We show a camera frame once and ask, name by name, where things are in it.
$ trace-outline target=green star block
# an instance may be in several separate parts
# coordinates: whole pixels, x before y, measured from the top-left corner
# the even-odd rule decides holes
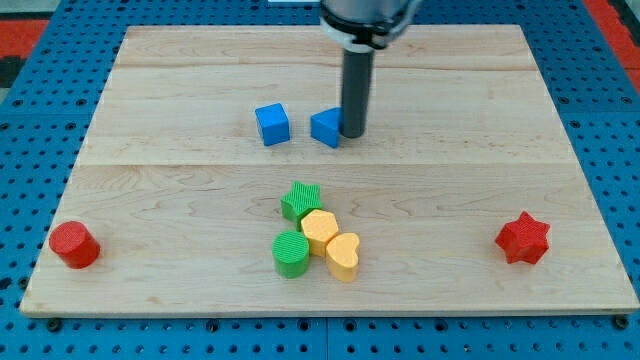
[[[296,278],[309,268],[309,242],[297,231],[285,231],[273,241],[271,248],[278,274]]]
[[[296,229],[300,231],[302,218],[312,210],[322,209],[320,185],[306,185],[294,181],[291,191],[280,199],[280,205],[282,217],[293,221],[296,224]]]

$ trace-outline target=blue cube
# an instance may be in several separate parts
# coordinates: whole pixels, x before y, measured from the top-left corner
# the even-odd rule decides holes
[[[311,137],[337,148],[340,140],[340,108],[333,108],[311,116]]]
[[[279,144],[291,139],[289,118],[282,104],[273,104],[256,109],[258,132],[264,146]]]

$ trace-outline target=wooden cutting board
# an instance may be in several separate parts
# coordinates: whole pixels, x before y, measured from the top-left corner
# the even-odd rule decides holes
[[[367,134],[331,149],[309,116],[337,105],[341,49],[319,27],[132,27],[52,228],[102,244],[71,270],[40,254],[32,317],[485,316],[625,313],[638,300],[517,26],[413,26],[376,57]],[[284,104],[264,147],[254,110]],[[361,238],[354,283],[324,259],[285,280],[279,199],[321,185]],[[494,239],[551,224],[535,266]]]

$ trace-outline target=yellow block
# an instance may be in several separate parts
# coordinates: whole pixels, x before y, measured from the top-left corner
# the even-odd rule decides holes
[[[327,267],[336,279],[352,282],[358,271],[360,238],[354,233],[340,234],[327,245]]]
[[[338,222],[328,211],[313,210],[300,222],[302,233],[309,240],[309,252],[324,257],[327,244],[338,235]]]

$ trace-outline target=toy block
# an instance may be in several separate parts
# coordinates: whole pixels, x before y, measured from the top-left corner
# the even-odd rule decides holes
[[[306,185],[294,181],[291,191],[280,199],[282,216],[296,224],[301,230],[301,221],[308,213],[315,209],[322,209],[320,202],[320,185]]]
[[[309,240],[309,252],[324,257],[327,244],[338,235],[336,216],[328,211],[313,210],[300,222],[302,233]]]
[[[280,233],[271,248],[278,274],[285,278],[296,278],[309,267],[309,242],[297,231]]]
[[[536,264],[549,249],[547,232],[550,228],[549,224],[536,221],[523,211],[518,220],[502,228],[496,243],[504,250],[508,264],[516,261]]]
[[[291,139],[289,118],[282,104],[273,104],[256,109],[258,132],[264,146],[279,144]]]
[[[49,247],[72,269],[91,265],[100,254],[100,244],[77,221],[65,222],[56,227],[49,236]]]
[[[340,108],[333,108],[311,116],[311,137],[337,148],[340,142]]]
[[[358,271],[360,238],[354,233],[340,234],[327,245],[327,267],[336,279],[352,282]]]

